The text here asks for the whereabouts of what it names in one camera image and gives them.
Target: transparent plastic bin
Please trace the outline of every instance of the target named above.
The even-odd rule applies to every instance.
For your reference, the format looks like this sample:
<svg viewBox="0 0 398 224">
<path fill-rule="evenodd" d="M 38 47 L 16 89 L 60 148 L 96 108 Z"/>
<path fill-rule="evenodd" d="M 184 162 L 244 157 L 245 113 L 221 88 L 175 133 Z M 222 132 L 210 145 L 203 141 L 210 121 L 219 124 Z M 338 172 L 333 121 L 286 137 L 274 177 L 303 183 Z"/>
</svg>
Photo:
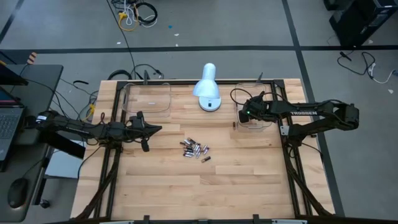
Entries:
<svg viewBox="0 0 398 224">
<path fill-rule="evenodd" d="M 168 83 L 161 85 L 135 85 L 128 83 L 122 89 L 122 109 L 128 116 L 134 116 L 138 111 L 146 118 L 165 118 L 170 116 L 171 86 Z"/>
<path fill-rule="evenodd" d="M 243 90 L 248 91 L 252 96 L 257 96 L 259 95 L 262 91 L 264 92 L 270 92 L 271 91 L 271 86 L 265 85 L 262 83 L 238 83 L 235 85 L 235 88 L 240 88 Z M 264 95 L 263 96 L 264 100 L 271 100 L 272 96 L 271 95 Z M 236 90 L 234 91 L 234 99 L 238 103 L 245 103 L 246 100 L 250 99 L 250 96 L 243 92 Z M 241 123 L 239 120 L 239 111 L 243 108 L 243 105 L 238 105 L 235 104 L 235 109 L 236 109 L 236 130 L 239 132 L 261 132 L 265 128 L 269 127 L 272 125 L 272 122 L 265 122 L 265 121 L 258 121 L 256 119 L 251 119 L 247 123 Z"/>
</svg>

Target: wooden tabletop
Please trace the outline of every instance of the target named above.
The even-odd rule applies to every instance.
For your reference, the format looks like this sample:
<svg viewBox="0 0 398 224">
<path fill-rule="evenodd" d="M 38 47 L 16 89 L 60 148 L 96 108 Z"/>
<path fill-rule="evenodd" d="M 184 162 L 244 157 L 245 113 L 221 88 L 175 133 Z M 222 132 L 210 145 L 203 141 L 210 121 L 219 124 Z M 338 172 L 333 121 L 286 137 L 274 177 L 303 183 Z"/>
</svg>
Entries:
<svg viewBox="0 0 398 224">
<path fill-rule="evenodd" d="M 285 79 L 290 102 L 305 102 L 299 79 Z M 138 143 L 123 144 L 113 204 L 113 220 L 250 219 L 293 218 L 287 173 L 277 124 L 261 131 L 233 129 L 235 105 L 229 93 L 235 85 L 220 85 L 219 110 L 204 112 L 193 85 L 172 85 L 167 116 L 148 115 L 150 124 L 163 129 L 149 140 L 150 152 Z M 102 81 L 93 123 L 102 112 L 109 121 L 116 81 Z M 310 122 L 306 116 L 292 117 L 294 123 Z M 192 138 L 210 146 L 211 160 L 183 157 L 180 141 Z M 316 139 L 303 142 L 317 146 Z M 88 146 L 85 157 L 97 146 Z M 299 148 L 308 188 L 318 201 L 334 212 L 319 153 L 307 146 Z M 77 216 L 98 188 L 104 149 L 85 162 L 81 169 L 71 217 Z M 300 210 L 305 213 L 302 194 L 296 184 Z M 107 196 L 101 214 L 104 215 Z"/>
</svg>

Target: computer mouse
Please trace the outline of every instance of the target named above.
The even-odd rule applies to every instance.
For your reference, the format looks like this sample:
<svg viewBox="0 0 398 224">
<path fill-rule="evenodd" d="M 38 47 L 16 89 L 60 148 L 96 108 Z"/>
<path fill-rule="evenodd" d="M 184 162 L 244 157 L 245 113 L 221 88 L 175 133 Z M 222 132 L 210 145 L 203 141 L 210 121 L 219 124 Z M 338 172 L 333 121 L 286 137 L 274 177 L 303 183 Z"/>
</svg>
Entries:
<svg viewBox="0 0 398 224">
<path fill-rule="evenodd" d="M 28 180 L 25 178 L 16 179 L 8 190 L 8 204 L 11 208 L 18 208 L 26 201 Z"/>
</svg>

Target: lamp shade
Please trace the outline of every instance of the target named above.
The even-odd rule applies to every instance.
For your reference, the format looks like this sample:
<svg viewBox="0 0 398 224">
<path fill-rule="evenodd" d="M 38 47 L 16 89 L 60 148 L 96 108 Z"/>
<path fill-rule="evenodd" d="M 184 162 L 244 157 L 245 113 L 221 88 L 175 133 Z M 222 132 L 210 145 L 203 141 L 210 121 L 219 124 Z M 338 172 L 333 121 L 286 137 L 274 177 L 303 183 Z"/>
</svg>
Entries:
<svg viewBox="0 0 398 224">
<path fill-rule="evenodd" d="M 216 67 L 212 63 L 207 63 L 203 67 L 201 80 L 195 85 L 193 95 L 207 98 L 219 98 L 220 91 L 215 82 Z"/>
</svg>

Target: black desk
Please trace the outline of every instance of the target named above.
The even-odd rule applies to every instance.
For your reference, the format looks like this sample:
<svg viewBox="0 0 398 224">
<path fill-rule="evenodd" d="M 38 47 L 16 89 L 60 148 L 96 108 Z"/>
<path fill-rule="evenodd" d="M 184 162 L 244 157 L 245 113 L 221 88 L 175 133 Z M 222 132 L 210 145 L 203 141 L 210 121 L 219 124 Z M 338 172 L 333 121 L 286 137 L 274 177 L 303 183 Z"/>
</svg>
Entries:
<svg viewBox="0 0 398 224">
<path fill-rule="evenodd" d="M 24 65 L 8 65 L 7 67 L 20 74 Z M 61 65 L 28 65 L 22 76 L 56 89 L 62 70 L 63 67 Z M 12 87 L 4 86 L 3 88 L 10 90 Z M 28 86 L 15 86 L 12 95 L 21 98 L 22 103 L 28 108 L 27 115 L 34 116 L 47 110 L 53 98 L 53 93 L 49 89 L 33 82 L 30 82 Z M 30 135 L 37 134 L 36 130 L 31 131 L 24 133 L 24 135 L 29 138 Z M 16 209 L 8 205 L 7 193 L 9 186 L 14 180 L 22 177 L 33 164 L 43 159 L 44 156 L 48 156 L 51 150 L 47 144 L 43 143 L 12 147 L 6 170 L 5 172 L 0 172 L 0 222 L 21 222 L 25 219 L 39 176 L 44 172 L 41 164 L 35 166 L 25 176 L 29 180 L 25 205 Z"/>
</svg>

